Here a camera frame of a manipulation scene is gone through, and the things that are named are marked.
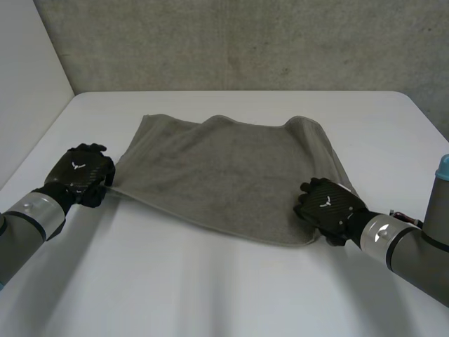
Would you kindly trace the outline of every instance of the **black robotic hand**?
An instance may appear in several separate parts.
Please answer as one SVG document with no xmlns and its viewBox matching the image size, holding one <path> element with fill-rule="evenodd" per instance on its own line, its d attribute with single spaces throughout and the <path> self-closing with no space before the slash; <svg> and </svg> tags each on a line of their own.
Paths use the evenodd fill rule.
<svg viewBox="0 0 449 337">
<path fill-rule="evenodd" d="M 112 185 L 115 174 L 114 162 L 103 151 L 106 147 L 98 144 L 69 149 L 48 174 L 44 187 L 63 185 L 74 203 L 99 206 L 105 198 L 105 186 Z"/>
<path fill-rule="evenodd" d="M 347 188 L 322 178 L 303 183 L 300 202 L 294 211 L 317 227 L 331 246 L 344 246 L 352 239 L 360 246 L 360 236 L 368 221 L 376 216 Z"/>
</svg>

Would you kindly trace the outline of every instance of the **concrete wall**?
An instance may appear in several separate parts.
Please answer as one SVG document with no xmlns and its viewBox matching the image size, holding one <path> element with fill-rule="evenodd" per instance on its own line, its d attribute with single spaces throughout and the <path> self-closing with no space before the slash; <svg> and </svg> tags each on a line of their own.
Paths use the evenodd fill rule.
<svg viewBox="0 0 449 337">
<path fill-rule="evenodd" d="M 33 1 L 1 0 L 0 188 L 73 96 Z"/>
<path fill-rule="evenodd" d="M 449 0 L 35 2 L 76 93 L 400 91 L 449 137 Z"/>
</svg>

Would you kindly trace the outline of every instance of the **table surface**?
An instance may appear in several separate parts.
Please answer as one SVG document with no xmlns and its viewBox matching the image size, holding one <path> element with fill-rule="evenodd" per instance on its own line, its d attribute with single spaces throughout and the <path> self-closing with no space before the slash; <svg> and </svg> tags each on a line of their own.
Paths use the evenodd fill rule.
<svg viewBox="0 0 449 337">
<path fill-rule="evenodd" d="M 423 219 L 449 144 L 395 92 L 84 93 L 0 191 L 6 210 L 65 151 L 101 143 L 117 161 L 144 114 L 319 122 L 367 205 Z M 363 255 L 320 239 L 292 249 L 207 231 L 136 201 L 75 207 L 0 293 L 9 336 L 447 336 L 449 309 Z"/>
</svg>

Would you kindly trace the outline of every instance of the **gray wall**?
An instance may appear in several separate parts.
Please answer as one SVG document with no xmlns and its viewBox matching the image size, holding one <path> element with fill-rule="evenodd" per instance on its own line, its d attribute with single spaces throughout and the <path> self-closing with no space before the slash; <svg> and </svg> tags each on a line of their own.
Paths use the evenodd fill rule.
<svg viewBox="0 0 449 337">
<path fill-rule="evenodd" d="M 449 137 L 449 0 L 34 1 L 76 93 L 400 91 Z"/>
</svg>

